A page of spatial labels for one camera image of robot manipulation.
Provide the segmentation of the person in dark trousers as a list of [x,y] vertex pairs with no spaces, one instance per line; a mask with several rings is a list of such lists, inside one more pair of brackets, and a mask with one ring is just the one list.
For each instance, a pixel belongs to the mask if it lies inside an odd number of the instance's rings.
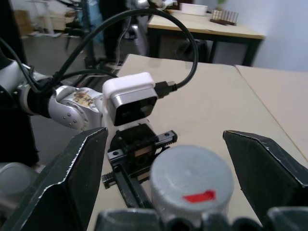
[[[99,9],[103,22],[128,10],[126,0],[99,0]],[[116,49],[118,40],[123,32],[124,20],[118,21],[103,31],[103,46],[105,51],[105,69],[117,69]]]

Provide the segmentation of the white rectangular box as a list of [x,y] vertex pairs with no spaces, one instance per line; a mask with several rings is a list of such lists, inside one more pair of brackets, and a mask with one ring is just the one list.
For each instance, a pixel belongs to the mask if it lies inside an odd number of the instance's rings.
[[180,11],[183,14],[205,16],[207,14],[207,9],[208,6],[206,5],[189,4],[189,3],[180,4]]

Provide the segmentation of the black robot torso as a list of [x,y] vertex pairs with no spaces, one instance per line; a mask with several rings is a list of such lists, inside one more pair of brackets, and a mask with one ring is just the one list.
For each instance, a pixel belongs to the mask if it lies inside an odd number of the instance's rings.
[[30,117],[19,108],[0,109],[0,163],[31,167],[38,161]]

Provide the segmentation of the wooden table black legs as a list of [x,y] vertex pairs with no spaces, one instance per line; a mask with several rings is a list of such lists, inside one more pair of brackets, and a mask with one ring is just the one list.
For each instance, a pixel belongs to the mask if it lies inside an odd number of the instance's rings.
[[[245,26],[223,26],[210,22],[209,16],[182,14],[177,10],[173,11],[172,16],[181,21],[195,39],[213,42],[209,55],[210,63],[214,61],[218,43],[225,42],[246,45],[242,65],[251,66],[261,42],[265,39],[264,35]],[[182,31],[174,23],[157,15],[150,19],[147,27],[149,56],[152,58],[159,57],[162,37],[184,37]]]

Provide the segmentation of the wooden slatted rack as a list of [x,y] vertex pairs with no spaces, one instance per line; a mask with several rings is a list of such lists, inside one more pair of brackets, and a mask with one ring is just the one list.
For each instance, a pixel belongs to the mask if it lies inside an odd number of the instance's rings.
[[219,24],[219,25],[230,25],[237,26],[239,13],[226,11],[226,10],[214,10],[210,18],[210,22]]

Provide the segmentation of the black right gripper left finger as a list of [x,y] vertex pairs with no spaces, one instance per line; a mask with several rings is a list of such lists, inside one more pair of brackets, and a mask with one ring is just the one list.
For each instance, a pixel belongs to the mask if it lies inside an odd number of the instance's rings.
[[0,231],[86,231],[107,136],[106,128],[76,135],[39,174]]

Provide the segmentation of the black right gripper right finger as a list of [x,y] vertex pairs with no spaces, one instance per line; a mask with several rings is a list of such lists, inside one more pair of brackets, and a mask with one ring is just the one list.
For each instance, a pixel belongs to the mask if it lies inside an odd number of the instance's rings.
[[272,207],[308,207],[308,168],[268,137],[223,132],[241,190],[262,224]]

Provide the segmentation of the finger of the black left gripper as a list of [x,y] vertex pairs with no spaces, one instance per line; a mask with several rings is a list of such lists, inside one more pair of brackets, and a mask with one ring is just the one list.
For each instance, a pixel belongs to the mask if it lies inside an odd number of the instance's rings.
[[130,177],[121,164],[115,166],[115,181],[127,208],[153,209],[139,180]]

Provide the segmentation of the silver background robot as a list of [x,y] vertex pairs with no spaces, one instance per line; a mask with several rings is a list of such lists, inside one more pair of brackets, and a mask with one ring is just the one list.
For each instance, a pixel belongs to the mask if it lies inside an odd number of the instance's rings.
[[[177,6],[177,0],[126,0],[128,10],[154,8],[166,11]],[[140,15],[131,17],[129,28],[135,34],[134,43],[138,52],[142,56],[147,56],[149,45],[147,38],[146,24],[149,19],[148,15]]]

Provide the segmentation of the grey roll with red mark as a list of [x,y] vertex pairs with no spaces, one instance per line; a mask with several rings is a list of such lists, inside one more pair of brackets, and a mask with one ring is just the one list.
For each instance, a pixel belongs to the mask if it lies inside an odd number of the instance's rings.
[[152,203],[164,211],[224,212],[231,199],[232,171],[221,156],[198,146],[162,152],[150,171]]

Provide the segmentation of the brown cardboard box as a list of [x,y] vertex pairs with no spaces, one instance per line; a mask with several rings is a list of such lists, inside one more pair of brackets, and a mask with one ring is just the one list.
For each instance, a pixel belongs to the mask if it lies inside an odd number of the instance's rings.
[[28,36],[34,31],[28,11],[15,10],[14,16],[21,36]]

